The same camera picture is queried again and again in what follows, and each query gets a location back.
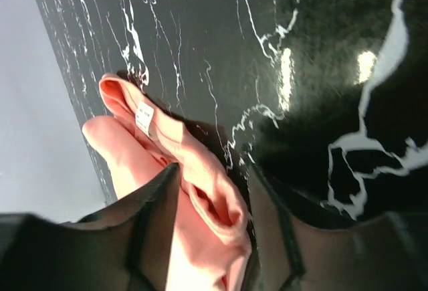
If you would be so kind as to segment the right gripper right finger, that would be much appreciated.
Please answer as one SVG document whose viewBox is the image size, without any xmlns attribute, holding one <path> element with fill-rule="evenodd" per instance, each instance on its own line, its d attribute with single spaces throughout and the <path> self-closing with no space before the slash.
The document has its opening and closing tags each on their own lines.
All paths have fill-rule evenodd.
<svg viewBox="0 0 428 291">
<path fill-rule="evenodd" d="M 347 226 L 274 191 L 253 165 L 249 199 L 265 290 L 426 290 L 427 214 L 388 212 Z"/>
</svg>

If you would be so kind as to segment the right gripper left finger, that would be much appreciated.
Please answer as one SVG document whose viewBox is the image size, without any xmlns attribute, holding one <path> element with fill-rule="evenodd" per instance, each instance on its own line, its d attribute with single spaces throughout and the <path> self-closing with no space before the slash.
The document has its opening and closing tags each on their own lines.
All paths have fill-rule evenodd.
<svg viewBox="0 0 428 291">
<path fill-rule="evenodd" d="M 2 290 L 164 290 L 180 168 L 76 223 L 1 215 Z"/>
</svg>

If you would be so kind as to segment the pink t shirt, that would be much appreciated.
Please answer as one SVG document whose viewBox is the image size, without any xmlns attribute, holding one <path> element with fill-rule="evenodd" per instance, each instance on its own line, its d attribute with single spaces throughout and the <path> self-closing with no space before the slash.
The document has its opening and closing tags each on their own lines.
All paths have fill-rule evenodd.
<svg viewBox="0 0 428 291">
<path fill-rule="evenodd" d="M 168 290 L 240 290 L 251 255 L 249 212 L 218 158 L 134 84 L 115 74 L 99 83 L 108 116 L 82 129 L 106 161 L 118 198 L 147 184 L 169 163 L 181 182 Z"/>
</svg>

